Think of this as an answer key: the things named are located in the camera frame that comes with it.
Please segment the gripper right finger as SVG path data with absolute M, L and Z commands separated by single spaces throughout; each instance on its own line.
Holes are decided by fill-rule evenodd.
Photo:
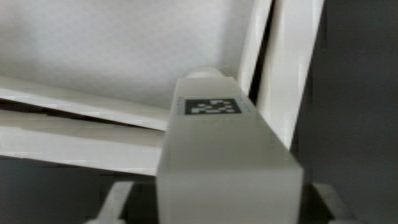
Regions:
M 312 183 L 305 187 L 301 224 L 367 224 L 330 184 Z

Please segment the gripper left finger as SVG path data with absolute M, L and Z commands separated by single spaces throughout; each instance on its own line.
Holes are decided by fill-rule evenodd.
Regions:
M 118 181 L 86 224 L 159 224 L 155 183 Z

